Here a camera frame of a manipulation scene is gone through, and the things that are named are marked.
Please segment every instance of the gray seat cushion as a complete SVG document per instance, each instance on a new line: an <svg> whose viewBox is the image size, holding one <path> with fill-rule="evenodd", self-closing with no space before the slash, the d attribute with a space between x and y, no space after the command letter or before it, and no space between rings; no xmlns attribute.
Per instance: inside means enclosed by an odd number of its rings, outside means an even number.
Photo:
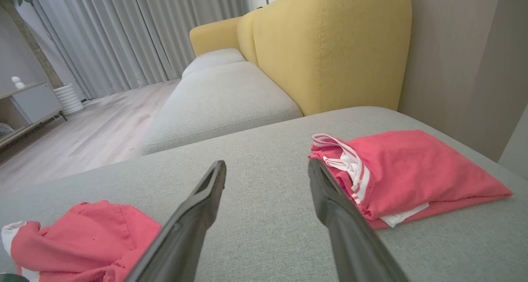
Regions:
<svg viewBox="0 0 528 282"><path fill-rule="evenodd" d="M409 278L525 280L528 183L429 126L374 107L237 132L2 195L0 223L38 220L47 226L74 204L103 199L134 205L165 223L210 164L222 159L226 188L196 281L337 281L328 230L315 216L309 188L311 136L322 132L349 140L406 129L445 141L514 192L507 200L377 231ZM15 270L5 252L0 258L0 270Z"/></svg>
<svg viewBox="0 0 528 282"><path fill-rule="evenodd" d="M250 62L187 75L143 139L150 154L232 132L302 117L297 105Z"/></svg>
<svg viewBox="0 0 528 282"><path fill-rule="evenodd" d="M197 56L190 64L185 68L181 77L184 78L190 73L201 71L206 68L213 68L214 66L222 66L233 62L245 61L244 56L238 49L227 48L211 51Z"/></svg>

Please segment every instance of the folded red garment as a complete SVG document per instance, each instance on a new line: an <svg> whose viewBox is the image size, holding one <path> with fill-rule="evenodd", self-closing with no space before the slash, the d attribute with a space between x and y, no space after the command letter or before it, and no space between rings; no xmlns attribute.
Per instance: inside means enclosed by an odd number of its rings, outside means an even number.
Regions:
<svg viewBox="0 0 528 282"><path fill-rule="evenodd" d="M373 228L503 199L501 182L421 130L344 142L313 136L310 158L327 165Z"/></svg>
<svg viewBox="0 0 528 282"><path fill-rule="evenodd" d="M2 242L31 282L120 282L161 226L130 205L80 203L44 229L34 221L2 228Z"/></svg>

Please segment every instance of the yellow sofa backrest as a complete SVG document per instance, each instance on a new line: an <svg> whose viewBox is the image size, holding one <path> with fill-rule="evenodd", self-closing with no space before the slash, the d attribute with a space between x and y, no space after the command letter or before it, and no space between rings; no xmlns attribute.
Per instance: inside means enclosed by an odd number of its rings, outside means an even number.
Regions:
<svg viewBox="0 0 528 282"><path fill-rule="evenodd" d="M276 0L240 19L238 40L304 115L396 110L411 15L411 0Z"/></svg>

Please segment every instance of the floor plank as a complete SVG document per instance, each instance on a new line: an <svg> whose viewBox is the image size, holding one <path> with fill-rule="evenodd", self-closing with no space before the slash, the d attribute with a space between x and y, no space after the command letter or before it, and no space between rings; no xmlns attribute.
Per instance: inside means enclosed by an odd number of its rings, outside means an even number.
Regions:
<svg viewBox="0 0 528 282"><path fill-rule="evenodd" d="M140 156L141 140L179 80L85 102L0 149L0 193Z"/></svg>

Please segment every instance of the gray curtain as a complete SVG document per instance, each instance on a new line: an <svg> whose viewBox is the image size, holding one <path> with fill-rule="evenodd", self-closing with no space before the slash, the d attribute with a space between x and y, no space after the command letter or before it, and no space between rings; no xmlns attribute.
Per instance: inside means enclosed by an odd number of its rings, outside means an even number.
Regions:
<svg viewBox="0 0 528 282"><path fill-rule="evenodd" d="M88 98L176 79L189 31L246 13L245 0L37 0L36 11Z"/></svg>

